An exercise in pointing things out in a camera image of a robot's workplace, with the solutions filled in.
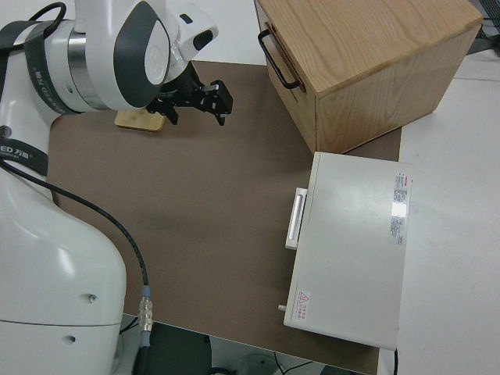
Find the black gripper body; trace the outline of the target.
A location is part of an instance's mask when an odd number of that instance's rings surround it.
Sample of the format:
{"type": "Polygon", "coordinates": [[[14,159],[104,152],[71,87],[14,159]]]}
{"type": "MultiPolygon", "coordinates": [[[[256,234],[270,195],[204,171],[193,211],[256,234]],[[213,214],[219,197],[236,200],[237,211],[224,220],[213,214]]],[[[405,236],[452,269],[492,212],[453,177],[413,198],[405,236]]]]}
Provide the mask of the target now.
{"type": "Polygon", "coordinates": [[[203,112],[213,112],[213,105],[204,103],[213,84],[204,85],[190,62],[176,78],[165,83],[153,101],[147,105],[149,113],[177,114],[176,107],[196,108],[203,112]]]}

